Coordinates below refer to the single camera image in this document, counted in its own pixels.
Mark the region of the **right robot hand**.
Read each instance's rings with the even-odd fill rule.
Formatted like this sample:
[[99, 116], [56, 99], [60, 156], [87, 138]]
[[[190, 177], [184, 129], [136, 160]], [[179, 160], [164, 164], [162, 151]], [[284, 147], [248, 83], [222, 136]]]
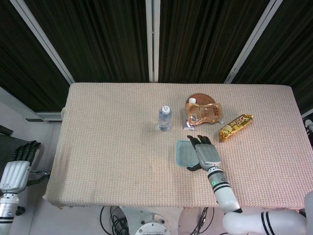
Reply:
[[212, 167], [221, 166], [221, 158], [207, 136], [198, 135], [197, 138], [188, 135], [187, 138], [190, 140], [196, 156], [198, 158], [198, 163], [195, 166], [187, 167], [189, 171], [197, 171], [203, 169], [208, 171]]

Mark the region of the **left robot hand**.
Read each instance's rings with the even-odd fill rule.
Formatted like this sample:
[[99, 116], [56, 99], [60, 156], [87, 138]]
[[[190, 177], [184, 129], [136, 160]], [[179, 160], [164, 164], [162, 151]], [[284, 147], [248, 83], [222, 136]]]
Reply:
[[0, 180], [0, 190], [3, 194], [19, 194], [25, 189], [30, 168], [40, 146], [40, 142], [32, 141], [13, 152], [13, 160], [6, 164]]

